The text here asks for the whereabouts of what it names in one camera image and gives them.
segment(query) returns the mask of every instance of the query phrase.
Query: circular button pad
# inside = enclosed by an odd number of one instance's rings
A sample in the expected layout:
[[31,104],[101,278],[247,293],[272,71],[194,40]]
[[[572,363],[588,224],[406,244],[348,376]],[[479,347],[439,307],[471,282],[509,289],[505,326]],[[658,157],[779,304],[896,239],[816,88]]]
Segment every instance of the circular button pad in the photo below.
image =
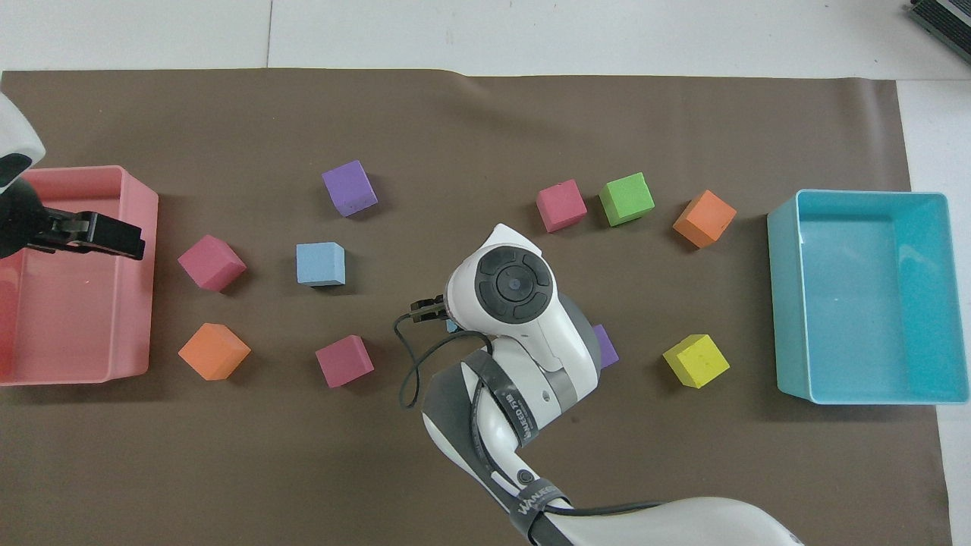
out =
[[479,260],[476,296],[493,318],[506,324],[528,323],[550,304],[552,274],[526,249],[497,247]]

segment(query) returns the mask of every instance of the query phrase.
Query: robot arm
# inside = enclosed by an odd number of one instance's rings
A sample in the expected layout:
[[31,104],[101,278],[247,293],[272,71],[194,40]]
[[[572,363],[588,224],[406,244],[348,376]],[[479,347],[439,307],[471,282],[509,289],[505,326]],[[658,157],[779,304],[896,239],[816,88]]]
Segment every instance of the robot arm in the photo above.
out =
[[0,94],[0,258],[23,248],[142,259],[142,229],[96,212],[47,208],[20,175],[45,154],[20,110]]
[[539,249],[524,237],[497,225],[452,274],[445,304],[458,325],[498,337],[491,355],[476,351],[432,378],[422,407],[425,427],[531,543],[801,544],[762,510],[727,498],[573,510],[516,454],[593,391],[600,369],[589,322],[558,292]]

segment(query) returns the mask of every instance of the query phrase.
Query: cube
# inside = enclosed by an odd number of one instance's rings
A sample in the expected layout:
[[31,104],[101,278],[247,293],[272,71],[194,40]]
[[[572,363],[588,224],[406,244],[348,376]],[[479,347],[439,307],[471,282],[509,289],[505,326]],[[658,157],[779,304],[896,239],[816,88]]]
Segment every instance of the cube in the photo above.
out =
[[297,245],[297,282],[308,287],[345,283],[344,248],[337,243]]
[[334,389],[374,371],[360,336],[349,335],[317,351],[317,361],[327,387]]
[[674,228],[703,249],[719,240],[735,214],[735,209],[706,189],[687,205]]
[[637,220],[654,208],[644,173],[634,173],[607,183],[600,190],[600,201],[611,227]]
[[664,359],[682,385],[696,389],[701,389],[728,369],[728,361],[707,334],[686,337],[665,352]]
[[323,173],[323,183],[341,216],[348,217],[378,202],[361,162],[355,159]]
[[600,344],[600,368],[603,369],[620,360],[620,357],[617,356],[617,350],[614,349],[614,344],[607,337],[607,330],[604,329],[604,325],[594,326],[593,333],[597,336],[597,342]]
[[541,189],[536,196],[536,206],[547,233],[573,225],[586,216],[586,204],[575,180]]
[[179,265],[200,289],[222,291],[244,271],[246,265],[229,245],[206,235],[179,256]]
[[179,356],[206,381],[229,377],[250,348],[222,324],[202,324],[179,350]]

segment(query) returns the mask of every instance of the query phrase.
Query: orange cube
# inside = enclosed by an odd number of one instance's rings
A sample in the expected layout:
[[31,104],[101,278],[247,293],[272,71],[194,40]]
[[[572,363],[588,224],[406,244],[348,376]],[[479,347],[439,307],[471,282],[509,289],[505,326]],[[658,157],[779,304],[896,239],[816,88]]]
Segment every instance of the orange cube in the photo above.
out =
[[192,369],[206,381],[225,379],[250,353],[250,348],[222,324],[202,324],[179,350]]
[[735,214],[735,209],[706,189],[687,205],[678,221],[674,222],[674,228],[696,247],[703,249],[719,240]]

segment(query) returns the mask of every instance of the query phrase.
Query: yellow cube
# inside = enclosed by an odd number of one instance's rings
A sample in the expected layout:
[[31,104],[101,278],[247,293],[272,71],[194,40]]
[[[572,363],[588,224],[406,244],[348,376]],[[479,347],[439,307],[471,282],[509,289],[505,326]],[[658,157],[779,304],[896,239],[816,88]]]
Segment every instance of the yellow cube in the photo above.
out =
[[728,361],[707,334],[685,338],[664,353],[675,375],[687,387],[701,389],[728,369]]

